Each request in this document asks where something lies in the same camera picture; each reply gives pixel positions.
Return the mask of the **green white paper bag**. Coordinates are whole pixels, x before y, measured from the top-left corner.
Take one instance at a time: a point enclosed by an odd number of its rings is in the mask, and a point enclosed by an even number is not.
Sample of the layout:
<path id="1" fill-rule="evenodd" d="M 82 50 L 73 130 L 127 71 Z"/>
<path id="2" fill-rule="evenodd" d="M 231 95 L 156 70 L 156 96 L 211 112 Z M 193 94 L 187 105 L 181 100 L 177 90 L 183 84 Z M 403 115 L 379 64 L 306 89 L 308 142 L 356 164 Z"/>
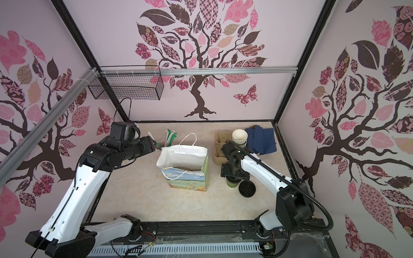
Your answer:
<path id="1" fill-rule="evenodd" d="M 163 147 L 157 167 L 171 188 L 206 192 L 209 181 L 208 149 L 189 133 L 177 145 Z"/>

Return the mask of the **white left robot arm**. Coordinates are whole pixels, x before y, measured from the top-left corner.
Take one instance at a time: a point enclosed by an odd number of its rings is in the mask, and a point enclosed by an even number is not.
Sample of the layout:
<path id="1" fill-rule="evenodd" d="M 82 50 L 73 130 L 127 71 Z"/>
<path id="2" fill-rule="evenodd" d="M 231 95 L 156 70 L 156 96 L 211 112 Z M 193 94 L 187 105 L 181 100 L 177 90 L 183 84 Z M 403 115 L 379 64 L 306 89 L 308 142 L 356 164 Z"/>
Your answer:
<path id="1" fill-rule="evenodd" d="M 123 161 L 133 162 L 156 147 L 151 136 L 140 135 L 136 124 L 112 123 L 109 136 L 88 146 L 80 156 L 73 182 L 53 215 L 40 230 L 29 232 L 25 242 L 51 258 L 85 258 L 94 248 L 115 239 L 139 240 L 142 227 L 133 216 L 95 225 L 85 225 L 83 220 L 111 173 L 123 168 Z"/>

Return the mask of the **green paper coffee cup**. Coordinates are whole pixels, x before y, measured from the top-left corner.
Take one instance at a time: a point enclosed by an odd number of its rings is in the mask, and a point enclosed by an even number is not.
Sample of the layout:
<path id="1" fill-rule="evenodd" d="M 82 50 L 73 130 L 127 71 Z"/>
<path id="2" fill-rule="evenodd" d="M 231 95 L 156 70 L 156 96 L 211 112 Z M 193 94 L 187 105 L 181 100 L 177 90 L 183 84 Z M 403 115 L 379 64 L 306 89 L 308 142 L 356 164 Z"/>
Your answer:
<path id="1" fill-rule="evenodd" d="M 236 188 L 240 183 L 240 180 L 232 180 L 230 178 L 227 178 L 227 186 L 230 188 Z"/>

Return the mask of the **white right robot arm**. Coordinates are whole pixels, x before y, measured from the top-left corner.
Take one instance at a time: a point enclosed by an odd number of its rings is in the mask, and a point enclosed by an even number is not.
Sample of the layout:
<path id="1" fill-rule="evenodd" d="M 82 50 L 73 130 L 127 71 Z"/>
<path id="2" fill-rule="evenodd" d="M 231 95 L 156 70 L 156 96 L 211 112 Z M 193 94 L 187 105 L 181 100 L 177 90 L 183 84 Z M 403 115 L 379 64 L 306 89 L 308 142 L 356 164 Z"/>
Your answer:
<path id="1" fill-rule="evenodd" d="M 264 163 L 257 155 L 228 142 L 221 148 L 227 159 L 221 176 L 246 181 L 250 176 L 261 182 L 276 198 L 275 209 L 262 213 L 254 220 L 258 236 L 267 237 L 273 230 L 293 231 L 314 212 L 313 202 L 301 180 L 293 180 Z"/>

